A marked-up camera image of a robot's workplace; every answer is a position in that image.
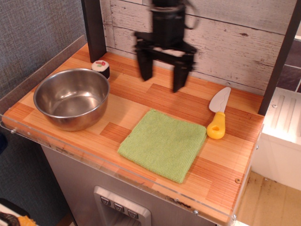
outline bowl rim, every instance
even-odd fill
[[[70,72],[72,72],[72,71],[89,71],[89,72],[91,72],[91,73],[94,73],[94,74],[96,74],[96,75],[102,77],[102,78],[105,80],[105,83],[106,83],[107,86],[108,86],[108,93],[106,94],[105,98],[103,99],[102,102],[100,102],[100,103],[99,103],[96,107],[94,107],[93,109],[91,109],[91,110],[89,110],[89,111],[87,111],[87,112],[85,112],[85,113],[78,114],[78,115],[73,115],[73,116],[56,116],[56,115],[52,115],[52,114],[49,114],[49,113],[43,111],[43,110],[38,106],[37,101],[36,101],[36,99],[37,99],[36,97],[37,97],[38,91],[41,89],[41,87],[43,86],[43,84],[45,84],[45,83],[46,83],[48,80],[50,80],[51,78],[56,77],[56,76],[60,75],[60,74],[63,73],[63,72],[69,72],[69,71],[70,71]],[[110,88],[110,84],[109,84],[107,78],[106,78],[104,75],[102,75],[100,72],[96,72],[96,71],[93,71],[93,70],[87,69],[87,68],[71,68],[71,69],[62,70],[62,71],[59,71],[59,72],[56,72],[56,73],[54,73],[54,74],[52,74],[52,75],[47,76],[47,77],[46,77],[46,78],[45,78],[45,79],[44,79],[44,80],[36,87],[36,89],[35,89],[35,91],[34,91],[34,94],[33,94],[33,102],[34,102],[34,105],[36,106],[36,108],[37,108],[40,112],[42,112],[44,115],[47,115],[47,116],[50,117],[50,118],[57,118],[57,119],[71,119],[71,118],[80,117],[80,116],[89,114],[90,112],[93,112],[95,109],[97,109],[99,106],[101,106],[101,105],[108,99],[110,90],[111,90],[111,88]]]

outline green cloth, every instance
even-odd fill
[[[122,142],[118,153],[182,183],[206,138],[206,128],[151,109]]]

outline knife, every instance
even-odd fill
[[[211,100],[209,109],[215,112],[213,121],[207,126],[207,135],[213,139],[221,139],[225,135],[225,108],[231,92],[230,87],[220,90]]]

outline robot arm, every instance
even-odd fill
[[[148,80],[152,77],[153,60],[174,65],[174,92],[185,85],[188,74],[193,69],[193,58],[197,51],[183,40],[186,28],[185,9],[183,0],[153,0],[150,7],[153,32],[135,32],[135,47],[142,78]],[[154,50],[156,47],[181,51],[183,55],[173,56]]]

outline metal bowl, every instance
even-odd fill
[[[76,68],[55,73],[37,87],[33,100],[46,118],[67,131],[86,129],[104,114],[110,85],[98,72]]]

